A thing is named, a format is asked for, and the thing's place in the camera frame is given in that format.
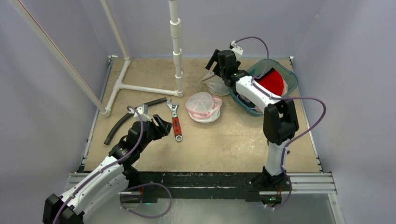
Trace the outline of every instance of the black rubber hose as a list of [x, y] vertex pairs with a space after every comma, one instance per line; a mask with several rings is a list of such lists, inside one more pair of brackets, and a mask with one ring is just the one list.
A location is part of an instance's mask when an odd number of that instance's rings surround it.
[[[160, 103], [163, 103], [166, 101], [166, 98], [161, 98], [161, 99], [156, 99], [147, 103], [144, 103], [147, 106], [154, 106]], [[126, 113], [119, 121], [117, 121], [117, 123], [115, 123], [115, 125], [113, 126], [113, 128], [110, 130], [109, 134], [107, 135], [107, 138], [105, 140], [105, 142], [103, 144], [105, 145], [109, 145], [111, 140], [113, 139], [115, 133], [118, 131], [118, 129], [121, 127], [121, 125], [123, 125], [129, 118], [133, 117], [134, 115], [131, 113]]]

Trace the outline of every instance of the red cloth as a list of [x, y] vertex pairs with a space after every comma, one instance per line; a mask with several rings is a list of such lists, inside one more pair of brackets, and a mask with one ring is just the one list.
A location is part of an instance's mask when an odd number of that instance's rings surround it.
[[260, 80], [256, 80], [256, 82], [271, 93], [278, 96], [282, 95], [284, 89], [283, 78], [278, 71], [272, 70], [270, 73], [266, 73]]

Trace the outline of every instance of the beige tabletop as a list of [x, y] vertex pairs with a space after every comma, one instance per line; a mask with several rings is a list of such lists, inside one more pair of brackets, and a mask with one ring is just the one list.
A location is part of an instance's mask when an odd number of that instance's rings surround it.
[[[258, 60], [242, 60], [241, 69], [247, 69]], [[288, 60], [278, 60], [284, 67], [292, 70]], [[173, 131], [169, 136], [151, 142], [141, 153], [135, 167], [140, 171], [197, 171], [197, 172], [261, 172], [267, 160], [267, 140], [262, 132], [263, 116], [253, 117], [243, 111], [231, 97], [223, 100], [221, 115], [209, 124], [193, 121], [185, 108], [186, 100], [197, 92], [209, 92], [201, 82], [207, 73], [204, 69], [207, 59], [183, 59], [184, 96], [172, 97], [172, 102], [179, 104], [177, 111], [183, 141], [176, 142]], [[123, 60], [114, 62], [109, 77], [103, 103], [107, 104], [115, 80], [123, 66]], [[132, 59], [124, 78], [125, 84], [174, 90], [176, 88], [175, 72], [172, 59]], [[298, 96], [294, 90], [291, 96]], [[110, 117], [99, 114], [92, 135], [85, 170], [93, 170], [108, 155], [113, 145], [126, 135], [136, 121], [130, 119], [116, 133], [109, 146], [103, 142], [114, 124], [126, 114], [128, 105], [155, 100], [164, 96], [141, 91], [121, 90], [118, 93]], [[297, 134], [307, 129], [306, 120], [300, 100], [295, 100], [300, 129]], [[166, 103], [152, 106], [149, 115], [158, 114], [171, 122], [171, 112]], [[316, 156], [311, 138], [305, 135], [290, 145], [291, 153], [287, 156], [288, 172], [318, 172]]]

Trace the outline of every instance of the red wrench handle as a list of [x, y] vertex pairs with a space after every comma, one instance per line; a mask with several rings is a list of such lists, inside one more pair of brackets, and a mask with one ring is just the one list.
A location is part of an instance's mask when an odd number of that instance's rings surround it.
[[173, 123], [173, 132], [175, 133], [176, 140], [181, 141], [182, 129], [180, 127], [179, 118], [178, 117], [172, 118], [172, 123]]

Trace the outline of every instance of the white pole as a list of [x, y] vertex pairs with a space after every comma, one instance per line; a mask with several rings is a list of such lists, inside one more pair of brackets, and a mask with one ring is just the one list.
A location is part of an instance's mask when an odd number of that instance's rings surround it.
[[96, 98], [95, 94], [88, 87], [88, 85], [81, 78], [79, 73], [74, 69], [72, 64], [67, 60], [64, 54], [60, 51], [60, 49], [56, 46], [56, 44], [52, 41], [50, 36], [44, 31], [42, 27], [36, 22], [33, 16], [29, 13], [24, 4], [18, 0], [8, 0], [8, 2], [16, 9], [19, 15], [25, 20], [25, 22], [33, 29], [36, 35], [41, 39], [41, 41], [47, 46], [47, 48], [51, 51], [51, 53], [55, 56], [56, 59], [63, 65], [66, 71], [70, 74], [70, 76], [77, 82], [77, 84], [83, 89], [85, 94], [89, 97], [89, 99], [97, 106], [101, 113], [106, 113], [105, 107], [101, 104], [100, 100]]
[[170, 11], [170, 35], [173, 38], [173, 63], [176, 70], [176, 85], [177, 96], [183, 95], [183, 72], [181, 68], [182, 49], [179, 47], [179, 34], [180, 34], [180, 19], [177, 16], [177, 2], [176, 0], [169, 0]]
[[107, 4], [107, 1], [106, 0], [100, 0], [100, 2], [102, 3], [102, 7], [105, 10], [107, 19], [109, 20], [109, 23], [110, 23], [110, 26], [113, 29], [115, 38], [117, 39], [118, 45], [121, 48], [122, 54], [124, 55], [124, 59], [129, 59], [129, 55], [127, 53], [127, 50], [125, 49], [125, 45], [124, 45], [124, 42], [122, 41], [121, 35], [118, 32], [117, 25], [115, 24], [113, 15], [112, 15], [112, 13], [110, 11], [109, 5]]

